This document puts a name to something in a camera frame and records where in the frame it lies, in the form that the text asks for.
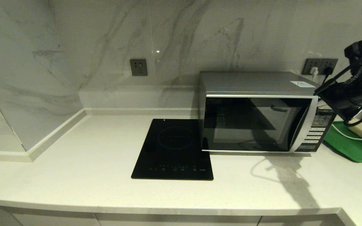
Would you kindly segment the silver microwave oven body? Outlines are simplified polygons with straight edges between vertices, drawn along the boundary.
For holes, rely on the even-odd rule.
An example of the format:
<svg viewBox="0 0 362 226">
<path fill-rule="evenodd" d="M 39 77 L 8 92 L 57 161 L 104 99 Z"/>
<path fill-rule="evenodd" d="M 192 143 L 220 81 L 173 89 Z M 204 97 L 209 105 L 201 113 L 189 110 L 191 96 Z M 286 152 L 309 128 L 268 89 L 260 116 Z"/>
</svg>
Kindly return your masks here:
<svg viewBox="0 0 362 226">
<path fill-rule="evenodd" d="M 316 88 L 301 88 L 290 81 L 304 81 Z M 286 72 L 200 72 L 198 82 L 198 107 L 207 95 L 267 95 L 305 96 L 316 98 L 316 112 L 305 140 L 294 153 L 315 153 L 336 115 L 330 109 L 320 109 L 319 97 L 314 95 L 320 85 L 303 76 Z"/>
</svg>

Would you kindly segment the white label sticker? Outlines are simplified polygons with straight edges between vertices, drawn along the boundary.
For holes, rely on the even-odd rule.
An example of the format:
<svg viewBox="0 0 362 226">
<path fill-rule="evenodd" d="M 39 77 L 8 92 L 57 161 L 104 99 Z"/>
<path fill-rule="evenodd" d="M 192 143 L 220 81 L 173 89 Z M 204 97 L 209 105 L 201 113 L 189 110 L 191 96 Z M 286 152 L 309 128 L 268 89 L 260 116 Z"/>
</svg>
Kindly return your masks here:
<svg viewBox="0 0 362 226">
<path fill-rule="evenodd" d="M 316 86 L 313 86 L 310 83 L 306 83 L 304 81 L 290 81 L 290 82 L 301 88 L 316 88 Z"/>
</svg>

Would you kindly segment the green plastic tray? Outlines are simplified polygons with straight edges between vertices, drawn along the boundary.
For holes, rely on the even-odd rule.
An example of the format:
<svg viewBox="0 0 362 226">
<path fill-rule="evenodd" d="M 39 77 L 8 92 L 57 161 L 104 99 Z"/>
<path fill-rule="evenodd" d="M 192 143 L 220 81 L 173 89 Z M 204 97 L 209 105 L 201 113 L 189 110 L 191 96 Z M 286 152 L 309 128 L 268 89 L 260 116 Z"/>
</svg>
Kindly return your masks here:
<svg viewBox="0 0 362 226">
<path fill-rule="evenodd" d="M 333 122 L 323 143 L 355 163 L 362 163 L 362 138 L 349 130 L 342 121 Z"/>
</svg>

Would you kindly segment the black induction cooktop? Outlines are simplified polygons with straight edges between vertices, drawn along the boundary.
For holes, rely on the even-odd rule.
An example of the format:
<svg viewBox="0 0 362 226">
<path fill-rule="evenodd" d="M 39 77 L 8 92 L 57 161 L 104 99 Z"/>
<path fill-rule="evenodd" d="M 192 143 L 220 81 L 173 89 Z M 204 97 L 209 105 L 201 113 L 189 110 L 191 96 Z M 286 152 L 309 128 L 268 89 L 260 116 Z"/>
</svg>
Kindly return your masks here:
<svg viewBox="0 0 362 226">
<path fill-rule="evenodd" d="M 201 148 L 195 119 L 153 119 L 132 179 L 214 179 L 210 155 Z"/>
</svg>

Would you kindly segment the grey double wall socket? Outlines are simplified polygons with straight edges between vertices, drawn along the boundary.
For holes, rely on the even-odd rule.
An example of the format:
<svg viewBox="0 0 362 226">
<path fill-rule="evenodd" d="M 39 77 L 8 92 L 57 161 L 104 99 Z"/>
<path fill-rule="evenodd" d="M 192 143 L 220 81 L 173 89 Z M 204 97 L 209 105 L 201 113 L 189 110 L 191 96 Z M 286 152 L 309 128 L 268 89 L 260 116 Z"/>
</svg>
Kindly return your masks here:
<svg viewBox="0 0 362 226">
<path fill-rule="evenodd" d="M 301 74 L 311 75 L 311 69 L 317 67 L 318 75 L 326 75 L 327 68 L 331 68 L 333 72 L 337 62 L 336 58 L 307 58 Z"/>
</svg>

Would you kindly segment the grey single wall socket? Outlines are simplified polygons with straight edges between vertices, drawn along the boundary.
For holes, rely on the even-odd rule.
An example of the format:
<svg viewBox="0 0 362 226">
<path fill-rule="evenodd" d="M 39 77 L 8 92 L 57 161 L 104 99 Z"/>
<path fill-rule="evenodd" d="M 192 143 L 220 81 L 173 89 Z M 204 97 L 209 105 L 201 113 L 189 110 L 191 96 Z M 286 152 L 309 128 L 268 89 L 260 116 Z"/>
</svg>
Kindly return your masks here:
<svg viewBox="0 0 362 226">
<path fill-rule="evenodd" d="M 146 59 L 130 59 L 132 76 L 148 76 Z"/>
</svg>

